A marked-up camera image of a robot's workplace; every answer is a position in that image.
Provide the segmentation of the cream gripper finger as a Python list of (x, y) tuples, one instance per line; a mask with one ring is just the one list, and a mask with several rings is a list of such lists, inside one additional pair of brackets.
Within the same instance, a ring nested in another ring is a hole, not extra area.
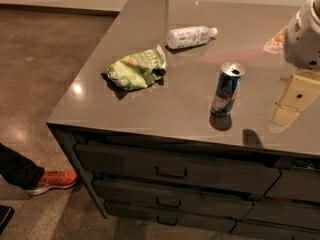
[(282, 28), (275, 36), (266, 42), (266, 44), (263, 46), (263, 50), (271, 54), (281, 53), (285, 43), (286, 32), (287, 28)]
[(320, 72), (297, 69), (288, 80), (272, 116), (271, 128), (288, 128), (320, 95)]

